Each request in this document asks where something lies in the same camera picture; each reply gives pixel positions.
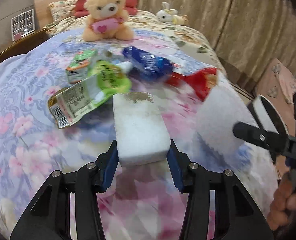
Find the person right hand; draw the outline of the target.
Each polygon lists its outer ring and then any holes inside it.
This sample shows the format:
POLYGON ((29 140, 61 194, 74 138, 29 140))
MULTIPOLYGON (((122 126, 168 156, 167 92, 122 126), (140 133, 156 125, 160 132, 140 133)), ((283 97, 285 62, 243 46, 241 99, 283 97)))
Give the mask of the person right hand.
POLYGON ((273 202, 266 218, 272 231, 291 222, 287 211, 296 211, 296 193, 293 193, 288 172, 283 175, 278 189, 273 194, 273 202))

